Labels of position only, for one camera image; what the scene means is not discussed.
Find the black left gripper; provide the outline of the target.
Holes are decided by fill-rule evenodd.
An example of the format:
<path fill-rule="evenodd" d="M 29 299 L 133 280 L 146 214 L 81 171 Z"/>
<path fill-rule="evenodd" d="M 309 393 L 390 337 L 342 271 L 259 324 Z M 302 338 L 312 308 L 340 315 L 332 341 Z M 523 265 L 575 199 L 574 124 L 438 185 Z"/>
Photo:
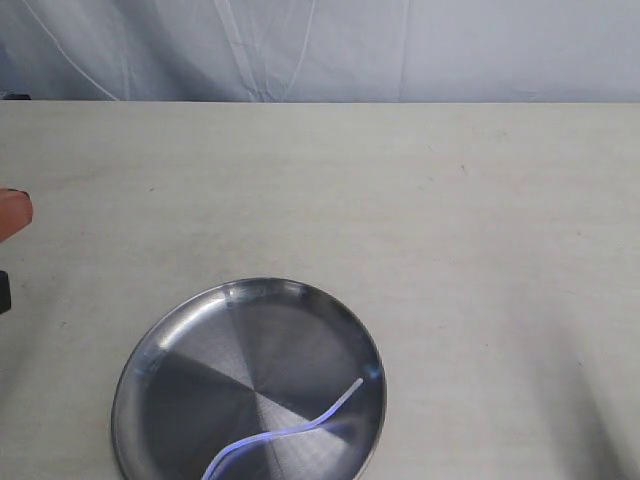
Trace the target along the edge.
<path fill-rule="evenodd" d="M 0 241 L 24 229 L 33 219 L 33 204 L 25 191 L 2 188 L 0 191 Z M 0 314 L 11 309 L 11 287 L 6 271 L 0 271 Z"/>

